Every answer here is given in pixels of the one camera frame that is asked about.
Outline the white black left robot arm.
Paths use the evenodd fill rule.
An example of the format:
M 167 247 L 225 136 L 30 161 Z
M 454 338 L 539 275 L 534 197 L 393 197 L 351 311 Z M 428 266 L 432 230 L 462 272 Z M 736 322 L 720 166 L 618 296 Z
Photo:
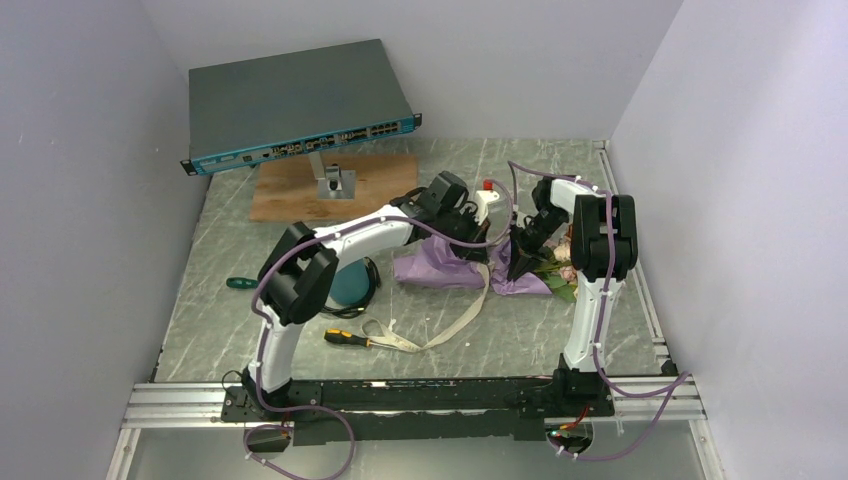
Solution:
M 257 351 L 243 373 L 248 407 L 264 420 L 279 417 L 293 381 L 293 357 L 303 327 L 321 313 L 337 274 L 373 254 L 436 238 L 455 256 L 484 264 L 488 213 L 503 200 L 485 186 L 472 192 L 443 171 L 426 187 L 377 211 L 330 227 L 287 227 L 258 274 L 251 310 L 261 319 Z

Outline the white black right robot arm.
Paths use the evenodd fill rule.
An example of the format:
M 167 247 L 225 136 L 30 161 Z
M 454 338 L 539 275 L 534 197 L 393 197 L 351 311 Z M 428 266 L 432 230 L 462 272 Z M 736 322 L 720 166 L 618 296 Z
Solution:
M 596 373 L 603 368 L 613 304 L 638 260 L 635 200 L 567 176 L 542 177 L 532 199 L 536 214 L 511 228 L 507 279 L 540 267 L 545 242 L 560 227 L 570 227 L 577 301 L 563 358 L 570 370 Z

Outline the purple flower bouquet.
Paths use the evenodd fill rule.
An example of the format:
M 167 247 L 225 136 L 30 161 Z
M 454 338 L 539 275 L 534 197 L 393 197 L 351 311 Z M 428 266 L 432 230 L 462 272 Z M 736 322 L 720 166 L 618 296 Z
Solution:
M 490 280 L 485 281 L 480 264 L 463 260 L 441 238 L 421 243 L 413 254 L 393 260 L 393 278 L 401 283 L 427 288 L 480 289 L 488 285 L 498 295 L 554 295 L 568 303 L 577 300 L 577 272 L 571 262 L 571 233 L 542 247 L 542 263 L 517 280 L 506 278 L 511 259 L 507 243 L 490 252 Z

